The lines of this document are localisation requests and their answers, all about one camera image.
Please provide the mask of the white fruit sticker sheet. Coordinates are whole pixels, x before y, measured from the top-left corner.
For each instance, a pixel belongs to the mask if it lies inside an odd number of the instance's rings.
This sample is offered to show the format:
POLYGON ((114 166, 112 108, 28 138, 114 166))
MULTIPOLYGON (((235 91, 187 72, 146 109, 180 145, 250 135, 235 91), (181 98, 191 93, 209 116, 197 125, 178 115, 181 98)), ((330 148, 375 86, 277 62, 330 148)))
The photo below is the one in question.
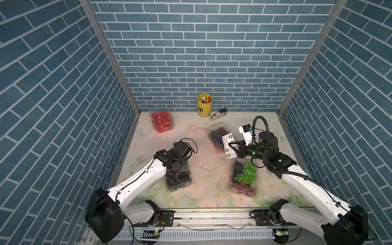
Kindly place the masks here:
POLYGON ((232 159, 237 157, 237 153, 235 150, 237 150, 237 145, 232 144, 235 142, 235 139, 232 135, 232 133, 226 134, 222 136, 222 141, 224 145, 224 151, 228 159, 232 159))

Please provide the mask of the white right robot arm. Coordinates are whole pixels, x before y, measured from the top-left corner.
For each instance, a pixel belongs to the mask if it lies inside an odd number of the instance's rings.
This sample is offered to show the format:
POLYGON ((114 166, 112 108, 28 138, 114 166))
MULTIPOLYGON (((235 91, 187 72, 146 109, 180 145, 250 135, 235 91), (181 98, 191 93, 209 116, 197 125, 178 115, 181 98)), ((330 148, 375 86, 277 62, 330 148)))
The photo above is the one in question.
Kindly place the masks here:
POLYGON ((222 136, 228 158, 262 160, 268 171, 294 187, 318 210, 314 213, 279 199, 268 212, 272 224, 296 224, 323 238, 329 245, 362 245, 368 240, 367 212, 361 206, 351 206, 329 192, 292 158, 281 153, 278 139, 269 131, 264 117, 257 116, 252 125, 244 125, 239 131, 244 137, 240 141, 236 141, 232 134, 222 136))

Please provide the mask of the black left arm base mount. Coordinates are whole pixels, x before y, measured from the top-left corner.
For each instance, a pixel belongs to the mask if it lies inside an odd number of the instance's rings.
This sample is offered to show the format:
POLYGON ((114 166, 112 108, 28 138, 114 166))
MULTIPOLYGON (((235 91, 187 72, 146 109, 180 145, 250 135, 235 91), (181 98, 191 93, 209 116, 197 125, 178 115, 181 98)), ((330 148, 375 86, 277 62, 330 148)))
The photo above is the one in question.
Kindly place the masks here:
POLYGON ((172 227, 174 210, 161 209, 152 200, 145 200, 140 205, 131 206, 130 220, 134 227, 172 227))

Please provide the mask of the clear box of avocados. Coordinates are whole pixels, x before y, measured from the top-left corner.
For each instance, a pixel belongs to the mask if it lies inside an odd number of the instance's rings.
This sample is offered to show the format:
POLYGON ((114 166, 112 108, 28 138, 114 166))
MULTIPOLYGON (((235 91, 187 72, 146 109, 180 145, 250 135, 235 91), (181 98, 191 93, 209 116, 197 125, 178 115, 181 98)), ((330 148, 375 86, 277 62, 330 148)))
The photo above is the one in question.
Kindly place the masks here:
POLYGON ((177 189, 189 185, 192 181, 192 178, 191 178, 190 170, 188 168, 188 161, 187 161, 187 172, 178 175, 171 175, 169 173, 169 167, 168 167, 166 170, 165 177, 166 177, 166 186, 170 191, 175 191, 177 189))

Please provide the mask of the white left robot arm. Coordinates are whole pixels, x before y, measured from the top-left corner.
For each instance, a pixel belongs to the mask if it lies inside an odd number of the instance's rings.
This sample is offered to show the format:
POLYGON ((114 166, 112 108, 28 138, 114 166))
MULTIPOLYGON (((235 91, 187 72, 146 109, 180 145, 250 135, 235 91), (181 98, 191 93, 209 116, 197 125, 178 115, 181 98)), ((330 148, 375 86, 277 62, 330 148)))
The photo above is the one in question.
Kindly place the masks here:
POLYGON ((175 142, 170 150, 155 153, 151 161, 137 173, 108 190, 98 188, 91 194, 85 213, 85 221, 104 244, 113 240, 128 226, 133 241, 136 240, 134 225, 158 226, 156 230, 148 230, 154 238, 158 238, 165 228, 165 218, 152 200, 139 205, 130 203, 145 189, 157 180, 165 177, 169 186, 177 188, 191 182, 188 170, 189 158, 198 152, 192 148, 187 138, 175 142))

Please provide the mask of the clear box of blueberries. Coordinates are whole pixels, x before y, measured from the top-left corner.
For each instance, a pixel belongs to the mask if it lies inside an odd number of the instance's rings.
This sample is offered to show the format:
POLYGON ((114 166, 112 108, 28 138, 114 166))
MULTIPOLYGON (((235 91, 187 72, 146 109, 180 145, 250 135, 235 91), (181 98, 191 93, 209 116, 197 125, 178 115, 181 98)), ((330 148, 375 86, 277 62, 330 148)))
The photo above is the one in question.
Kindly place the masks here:
POLYGON ((224 151, 224 143, 222 137, 230 133, 224 123, 218 123, 207 128, 207 136, 217 151, 224 151))

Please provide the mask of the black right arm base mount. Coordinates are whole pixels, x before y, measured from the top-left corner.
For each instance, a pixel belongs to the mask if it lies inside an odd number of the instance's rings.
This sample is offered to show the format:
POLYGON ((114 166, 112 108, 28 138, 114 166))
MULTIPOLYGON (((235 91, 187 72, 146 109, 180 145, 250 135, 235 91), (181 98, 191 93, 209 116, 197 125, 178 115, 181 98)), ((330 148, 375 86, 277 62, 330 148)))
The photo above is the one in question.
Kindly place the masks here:
POLYGON ((289 203, 288 200, 279 199, 269 208, 254 209, 249 212, 249 217, 253 218, 256 226, 294 226, 295 223, 287 222, 280 214, 280 210, 284 204, 289 203))

